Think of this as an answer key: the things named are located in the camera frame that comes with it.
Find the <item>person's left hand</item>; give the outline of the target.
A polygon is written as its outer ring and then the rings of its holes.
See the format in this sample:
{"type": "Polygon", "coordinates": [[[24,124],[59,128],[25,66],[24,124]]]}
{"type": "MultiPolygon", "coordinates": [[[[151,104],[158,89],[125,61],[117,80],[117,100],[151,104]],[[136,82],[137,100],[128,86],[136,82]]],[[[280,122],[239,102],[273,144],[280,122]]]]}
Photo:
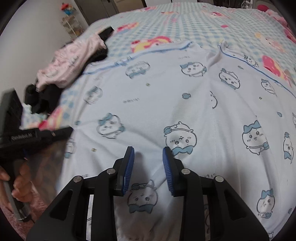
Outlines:
{"type": "MultiPolygon", "coordinates": [[[[4,181],[9,181],[10,176],[1,167],[1,205],[11,209],[11,204],[8,200],[4,181]]],[[[13,184],[12,196],[21,202],[31,202],[33,200],[32,182],[30,168],[27,162],[23,162],[19,169],[19,175],[16,177],[13,184]]]]}

